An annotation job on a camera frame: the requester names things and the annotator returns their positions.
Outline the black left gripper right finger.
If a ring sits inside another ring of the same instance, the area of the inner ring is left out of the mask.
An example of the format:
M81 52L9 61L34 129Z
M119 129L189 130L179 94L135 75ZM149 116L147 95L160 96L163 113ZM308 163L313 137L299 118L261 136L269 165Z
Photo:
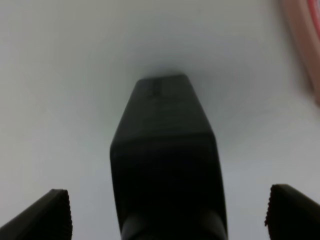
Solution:
M320 205L288 184L274 184L264 224L271 240L318 240Z

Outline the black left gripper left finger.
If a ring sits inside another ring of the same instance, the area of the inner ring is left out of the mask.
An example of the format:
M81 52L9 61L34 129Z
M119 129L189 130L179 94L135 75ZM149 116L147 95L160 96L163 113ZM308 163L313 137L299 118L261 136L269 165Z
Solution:
M70 240L73 235L70 198L52 189L0 228L2 240Z

